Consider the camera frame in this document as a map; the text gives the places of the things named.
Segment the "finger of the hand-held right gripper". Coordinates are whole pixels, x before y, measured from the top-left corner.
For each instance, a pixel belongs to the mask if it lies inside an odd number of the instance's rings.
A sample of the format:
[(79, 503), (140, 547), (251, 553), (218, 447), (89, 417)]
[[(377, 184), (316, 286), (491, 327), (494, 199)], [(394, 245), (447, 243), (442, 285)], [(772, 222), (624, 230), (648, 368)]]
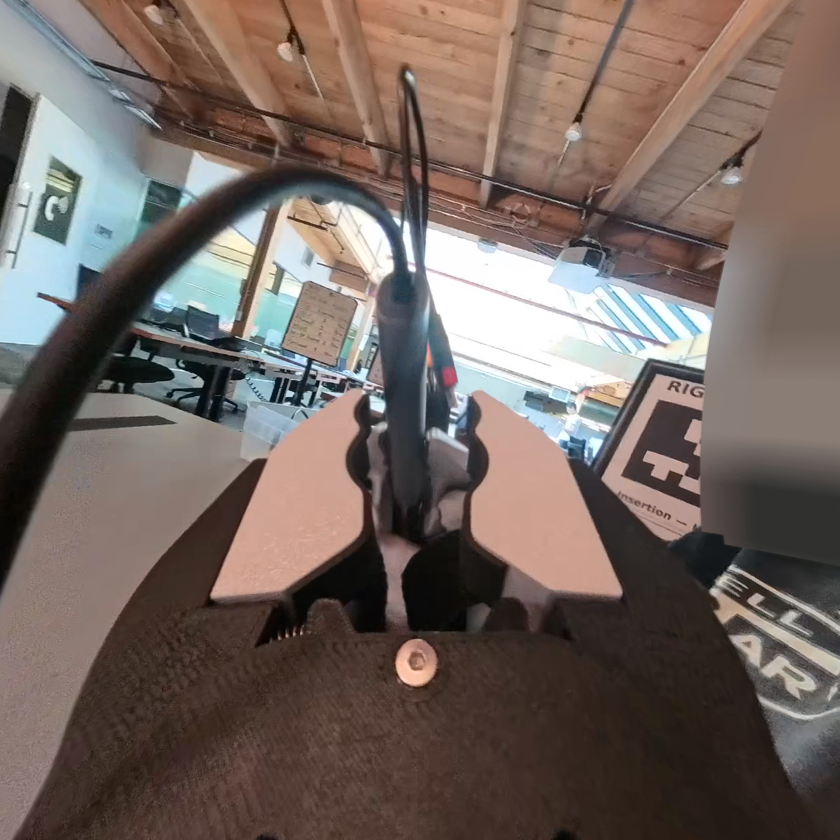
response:
[(377, 529), (392, 529), (394, 525), (394, 498), (387, 430), (372, 429), (366, 444), (369, 456), (368, 481), (374, 525)]
[(471, 478), (466, 446), (433, 428), (427, 436), (429, 486), (423, 514), (423, 533), (459, 530), (464, 518)]

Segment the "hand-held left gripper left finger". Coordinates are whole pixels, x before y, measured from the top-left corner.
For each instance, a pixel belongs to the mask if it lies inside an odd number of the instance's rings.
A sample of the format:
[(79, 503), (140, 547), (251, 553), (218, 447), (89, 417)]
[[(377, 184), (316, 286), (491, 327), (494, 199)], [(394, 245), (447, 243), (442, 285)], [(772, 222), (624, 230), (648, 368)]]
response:
[(372, 539), (369, 397), (344, 393), (270, 451), (210, 593), (291, 603)]

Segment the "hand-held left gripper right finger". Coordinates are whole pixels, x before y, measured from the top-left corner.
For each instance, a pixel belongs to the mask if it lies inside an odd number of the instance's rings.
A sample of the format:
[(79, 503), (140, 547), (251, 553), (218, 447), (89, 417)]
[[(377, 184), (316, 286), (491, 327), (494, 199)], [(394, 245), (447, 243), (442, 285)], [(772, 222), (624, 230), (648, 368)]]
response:
[(542, 613), (562, 600), (619, 603), (622, 585), (563, 450), (483, 391), (469, 399), (468, 430), (467, 591)]

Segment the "black usb hub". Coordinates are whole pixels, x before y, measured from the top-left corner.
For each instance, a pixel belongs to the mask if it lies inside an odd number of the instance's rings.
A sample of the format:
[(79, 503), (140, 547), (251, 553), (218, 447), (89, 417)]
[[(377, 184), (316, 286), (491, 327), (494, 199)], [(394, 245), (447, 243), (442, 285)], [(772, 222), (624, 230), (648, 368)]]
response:
[(424, 539), (431, 480), (426, 432), (429, 302), (426, 281), (401, 268), (383, 279), (377, 296), (392, 527), (413, 542)]

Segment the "clear plastic organizer box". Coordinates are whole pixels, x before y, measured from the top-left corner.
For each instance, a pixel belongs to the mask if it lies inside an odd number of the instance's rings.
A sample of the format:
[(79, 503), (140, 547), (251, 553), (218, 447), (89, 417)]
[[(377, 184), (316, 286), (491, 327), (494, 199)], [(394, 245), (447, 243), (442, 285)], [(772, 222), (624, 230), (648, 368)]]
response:
[(313, 411), (305, 406), (250, 402), (245, 413), (240, 458), (248, 462), (267, 458), (291, 430), (312, 414)]

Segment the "square marker sign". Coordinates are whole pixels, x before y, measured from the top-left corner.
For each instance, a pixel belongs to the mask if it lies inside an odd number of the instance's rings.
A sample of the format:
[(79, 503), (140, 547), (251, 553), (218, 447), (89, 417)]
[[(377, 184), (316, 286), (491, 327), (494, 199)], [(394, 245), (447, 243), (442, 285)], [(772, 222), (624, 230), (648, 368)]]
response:
[(647, 360), (591, 464), (665, 543), (700, 525), (703, 370)]

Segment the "handwritten whiteboard on stand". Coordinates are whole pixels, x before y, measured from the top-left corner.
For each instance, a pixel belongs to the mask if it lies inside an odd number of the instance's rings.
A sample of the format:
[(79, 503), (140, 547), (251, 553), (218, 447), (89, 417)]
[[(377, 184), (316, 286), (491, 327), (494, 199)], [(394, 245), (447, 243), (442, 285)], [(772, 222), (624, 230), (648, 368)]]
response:
[(300, 406), (315, 364), (338, 371), (341, 351), (357, 309), (357, 300), (315, 281), (301, 284), (280, 349), (305, 360), (292, 405)]

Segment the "office desk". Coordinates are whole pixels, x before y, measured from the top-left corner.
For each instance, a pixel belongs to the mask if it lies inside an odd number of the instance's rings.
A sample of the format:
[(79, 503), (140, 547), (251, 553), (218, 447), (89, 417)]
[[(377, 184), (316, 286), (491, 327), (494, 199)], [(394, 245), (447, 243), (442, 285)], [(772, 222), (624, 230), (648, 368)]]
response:
[(234, 350), (203, 343), (174, 331), (159, 329), (151, 324), (135, 322), (128, 333), (145, 343), (143, 350), (167, 360), (187, 361), (209, 368), (211, 377), (203, 384), (194, 414), (217, 423), (223, 415), (224, 399), (230, 372), (247, 371), (256, 358)]

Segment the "black office chair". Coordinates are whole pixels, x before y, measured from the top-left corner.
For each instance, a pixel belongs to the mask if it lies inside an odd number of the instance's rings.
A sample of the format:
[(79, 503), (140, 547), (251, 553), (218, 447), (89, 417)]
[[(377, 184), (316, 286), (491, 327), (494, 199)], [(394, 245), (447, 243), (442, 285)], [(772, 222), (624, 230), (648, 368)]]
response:
[(109, 384), (108, 392), (122, 394), (133, 394), (137, 384), (147, 385), (173, 380), (172, 369), (163, 364), (120, 354), (110, 358), (99, 377), (100, 384)]
[[(238, 339), (223, 332), (219, 328), (219, 316), (205, 310), (189, 306), (185, 313), (185, 330), (188, 337), (199, 343), (213, 345), (224, 350), (235, 350)], [(177, 367), (193, 374), (202, 380), (202, 387), (173, 388), (165, 395), (167, 400), (179, 405), (188, 397), (197, 397), (196, 408), (206, 404), (206, 417), (218, 421), (222, 416), (224, 405), (232, 407), (233, 413), (238, 412), (238, 404), (228, 397), (230, 388), (245, 378), (245, 373), (239, 368), (221, 364), (204, 364), (201, 360), (177, 360)]]

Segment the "white ceiling projector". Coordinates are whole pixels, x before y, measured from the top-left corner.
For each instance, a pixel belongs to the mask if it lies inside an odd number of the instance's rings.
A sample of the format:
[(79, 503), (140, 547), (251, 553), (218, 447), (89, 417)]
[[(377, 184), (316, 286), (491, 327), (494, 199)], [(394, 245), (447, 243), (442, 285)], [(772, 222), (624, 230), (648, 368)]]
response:
[(615, 263), (614, 253), (596, 238), (588, 235), (573, 238), (554, 261), (548, 282), (589, 295), (613, 276)]

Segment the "person's black printed shirt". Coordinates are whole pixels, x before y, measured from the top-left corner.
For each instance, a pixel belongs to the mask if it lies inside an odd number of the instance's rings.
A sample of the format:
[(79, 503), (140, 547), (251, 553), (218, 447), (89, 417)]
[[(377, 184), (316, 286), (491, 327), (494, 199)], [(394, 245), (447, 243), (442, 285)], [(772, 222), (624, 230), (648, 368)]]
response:
[(701, 530), (669, 549), (708, 589), (794, 788), (837, 830), (838, 566), (736, 549)]

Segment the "dark phone pictogram sign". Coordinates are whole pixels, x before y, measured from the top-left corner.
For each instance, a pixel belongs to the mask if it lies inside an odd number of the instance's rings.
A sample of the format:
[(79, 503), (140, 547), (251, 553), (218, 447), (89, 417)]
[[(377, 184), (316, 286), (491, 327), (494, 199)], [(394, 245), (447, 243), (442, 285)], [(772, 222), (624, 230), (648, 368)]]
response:
[(82, 184), (81, 174), (55, 156), (49, 158), (33, 223), (34, 234), (58, 245), (67, 244)]

